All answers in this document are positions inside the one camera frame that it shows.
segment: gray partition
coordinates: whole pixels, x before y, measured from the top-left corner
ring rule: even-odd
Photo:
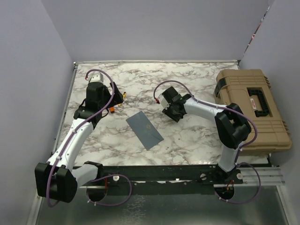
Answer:
[[[74,65],[40,0],[1,1],[0,30],[0,224],[23,225]]]
[[[239,60],[268,0],[42,0],[76,61]]]
[[[271,83],[278,109],[287,122],[292,149],[272,155],[281,166],[300,221],[300,1],[275,0],[241,61],[241,68],[260,68]]]

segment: black handle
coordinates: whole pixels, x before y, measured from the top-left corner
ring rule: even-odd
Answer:
[[[258,89],[248,89],[248,94],[249,94],[249,96],[257,95],[259,103],[261,104],[262,110],[254,111],[256,117],[269,115],[270,111],[269,111],[266,99],[264,98],[263,92]]]

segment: white marble surface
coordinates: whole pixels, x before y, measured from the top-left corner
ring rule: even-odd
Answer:
[[[60,141],[65,137],[73,120],[74,111],[85,98],[85,73],[99,68],[116,82],[120,92],[127,95],[122,106],[115,107],[97,125],[83,145],[75,164],[94,161],[103,165],[191,165],[216,164],[220,158],[221,143],[216,127],[210,121],[185,115],[178,123],[162,113],[153,99],[154,88],[165,80],[178,80],[186,84],[200,99],[214,102],[216,76],[222,69],[237,69],[236,63],[94,63],[80,64],[72,90],[70,103]],[[171,84],[162,85],[157,96]],[[185,90],[172,84],[176,90]],[[146,150],[126,119],[143,111],[164,140]],[[264,157],[240,157],[239,161],[266,163]]]

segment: purple cable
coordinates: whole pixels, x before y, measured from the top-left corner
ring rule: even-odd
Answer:
[[[98,112],[96,112],[94,115],[91,115],[89,118],[87,118],[85,121],[83,121],[81,124],[79,124],[75,129],[70,136],[69,138],[66,140],[66,143],[64,144],[64,146],[62,147],[60,153],[58,154],[59,157],[62,156],[62,154],[64,153],[64,151],[66,150],[67,148],[67,145],[70,143],[71,139],[73,138],[73,136],[75,135],[75,133],[77,133],[77,131],[80,129],[80,127],[85,124],[86,122],[89,122],[91,119],[93,119],[95,116],[99,115],[104,109],[106,109],[108,107],[108,105],[111,103],[111,101],[113,100],[113,96],[114,96],[114,85],[113,85],[113,80],[111,79],[111,77],[104,71],[100,70],[100,69],[91,69],[89,70],[87,73],[86,73],[86,76],[89,75],[90,72],[94,72],[94,71],[97,71],[97,72],[100,72],[102,74],[104,74],[105,76],[107,76],[107,78],[110,80],[110,82],[112,83],[112,96],[111,98],[109,99],[109,101],[106,103],[106,105],[100,109]],[[50,184],[51,184],[51,178],[52,178],[52,175],[54,173],[54,169],[56,167],[56,165],[58,164],[59,162],[59,159],[56,159],[51,170],[50,170],[50,174],[49,174],[49,177],[48,177],[48,181],[47,181],[47,189],[46,189],[46,199],[47,199],[47,204],[50,208],[56,206],[58,204],[59,201],[56,201],[54,204],[51,204],[50,202]]]
[[[221,197],[217,194],[217,192],[215,191],[216,196],[218,196],[218,198],[219,198],[221,201],[226,202],[226,203],[231,203],[231,204],[237,204],[237,205],[240,205],[240,204],[246,204],[246,203],[249,203],[249,202],[251,202],[251,201],[254,201],[254,200],[258,197],[258,195],[259,195],[259,193],[260,193],[260,191],[261,191],[261,189],[262,189],[262,182],[261,182],[261,178],[259,177],[258,171],[257,171],[251,164],[245,163],[245,162],[238,164],[238,165],[237,165],[237,168],[239,168],[241,165],[247,165],[247,166],[250,166],[250,167],[254,170],[254,172],[256,173],[257,178],[258,178],[258,190],[257,190],[257,193],[256,193],[252,198],[250,198],[249,200],[246,200],[246,201],[243,201],[243,202],[235,202],[235,201],[230,201],[230,200],[226,200],[226,199],[224,199],[224,198],[221,198]]]
[[[128,181],[128,183],[129,183],[129,194],[128,194],[128,196],[127,196],[122,202],[114,203],[114,204],[106,204],[106,203],[93,202],[93,201],[90,199],[90,197],[89,197],[89,193],[87,192],[87,193],[86,193],[86,196],[87,196],[87,198],[88,198],[88,200],[89,200],[88,202],[94,203],[94,204],[96,204],[96,205],[102,205],[102,206],[118,206],[118,205],[122,205],[123,203],[125,203],[125,202],[128,201],[128,199],[130,198],[131,193],[132,193],[132,185],[131,185],[131,182],[130,182],[130,180],[129,180],[128,177],[126,177],[126,176],[124,176],[124,175],[122,175],[122,174],[112,174],[112,175],[108,175],[108,176],[105,176],[105,177],[101,177],[101,178],[99,178],[99,179],[92,180],[92,181],[90,181],[90,182],[96,182],[96,181],[99,181],[99,180],[104,180],[104,179],[106,179],[106,178],[110,178],[110,177],[113,177],[113,176],[124,177],[124,178]]]
[[[182,86],[187,90],[187,92],[190,94],[191,98],[192,98],[194,101],[196,101],[196,102],[198,102],[198,103],[200,103],[200,104],[203,104],[203,105],[206,105],[206,106],[215,108],[215,109],[228,110],[228,111],[230,111],[230,112],[232,112],[232,113],[235,113],[235,114],[237,114],[237,115],[239,115],[239,116],[241,116],[241,117],[244,117],[245,119],[247,119],[247,120],[252,124],[253,129],[254,129],[254,132],[255,132],[254,137],[253,137],[253,139],[252,139],[251,141],[249,141],[249,142],[247,142],[247,143],[245,143],[245,144],[243,144],[243,145],[241,145],[241,146],[239,147],[238,153],[237,153],[237,155],[236,155],[236,160],[237,160],[237,158],[238,158],[238,156],[239,156],[239,154],[240,154],[240,150],[241,150],[243,147],[245,147],[245,146],[247,146],[247,145],[253,143],[253,142],[256,140],[256,138],[257,138],[257,133],[258,133],[258,132],[257,132],[257,127],[256,127],[256,125],[254,124],[254,122],[253,122],[248,116],[246,116],[246,115],[244,115],[244,114],[242,114],[242,113],[240,113],[240,112],[238,112],[238,111],[235,111],[235,110],[233,110],[233,109],[229,109],[229,108],[226,108],[226,107],[216,107],[216,106],[213,105],[213,104],[209,104],[209,103],[207,103],[207,102],[203,102],[203,101],[201,101],[201,100],[198,100],[197,98],[194,97],[194,95],[193,95],[192,92],[188,89],[188,87],[187,87],[186,85],[184,85],[183,83],[179,82],[179,81],[175,81],[175,80],[163,81],[163,82],[161,82],[158,86],[156,86],[156,88],[154,89],[154,92],[153,92],[153,97],[154,97],[154,99],[155,99],[156,101],[158,101],[158,99],[155,97],[155,92],[156,92],[157,88],[158,88],[160,85],[162,85],[162,84],[164,84],[164,83],[168,83],[168,82],[174,82],[174,83],[178,83],[178,84],[182,85]],[[228,201],[228,200],[226,200],[226,199],[224,199],[224,198],[221,198],[221,197],[216,193],[216,195],[219,197],[219,199],[220,199],[221,201],[227,202],[227,203],[232,203],[232,204],[245,204],[245,203],[249,203],[249,202],[255,200],[255,199],[258,197],[258,195],[259,195],[259,193],[260,193],[260,191],[261,191],[261,186],[262,186],[262,184],[261,184],[261,179],[260,179],[260,177],[259,177],[259,174],[258,174],[257,170],[256,170],[252,165],[250,165],[250,164],[248,164],[248,163],[245,163],[245,162],[242,162],[242,163],[238,164],[238,165],[237,165],[237,168],[239,168],[241,165],[248,165],[248,166],[250,166],[250,167],[255,171],[255,173],[256,173],[256,175],[257,175],[257,177],[258,177],[258,181],[259,181],[259,187],[258,187],[257,193],[255,194],[255,196],[254,196],[253,198],[251,198],[251,199],[249,199],[249,200],[247,200],[247,201],[244,201],[244,202],[233,202],[233,201]]]

